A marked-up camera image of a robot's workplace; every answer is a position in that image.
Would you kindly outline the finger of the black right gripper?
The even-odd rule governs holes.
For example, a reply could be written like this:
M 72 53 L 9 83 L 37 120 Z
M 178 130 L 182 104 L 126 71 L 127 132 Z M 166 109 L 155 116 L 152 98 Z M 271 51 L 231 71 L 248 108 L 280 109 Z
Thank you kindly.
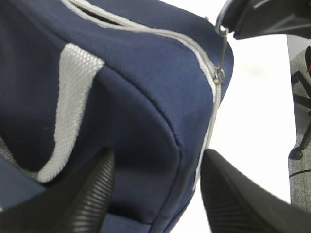
M 285 34 L 311 38 L 311 2 L 309 0 L 250 1 L 234 28 L 237 40 Z
M 216 30 L 252 30 L 255 28 L 253 0 L 227 0 L 215 23 Z

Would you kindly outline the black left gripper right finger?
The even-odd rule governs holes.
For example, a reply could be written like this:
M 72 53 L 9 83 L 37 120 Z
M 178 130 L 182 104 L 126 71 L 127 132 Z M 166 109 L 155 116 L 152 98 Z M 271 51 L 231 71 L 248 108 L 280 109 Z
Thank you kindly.
M 204 151 L 201 195 L 213 233 L 309 233 L 311 215 L 267 192 L 222 157 Z

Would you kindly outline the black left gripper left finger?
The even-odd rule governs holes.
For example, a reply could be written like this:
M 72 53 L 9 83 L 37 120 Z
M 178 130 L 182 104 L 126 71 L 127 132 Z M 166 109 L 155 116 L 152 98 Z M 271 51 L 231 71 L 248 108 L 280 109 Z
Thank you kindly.
M 115 178 L 113 149 L 101 150 L 42 194 L 3 211 L 2 233 L 99 233 Z

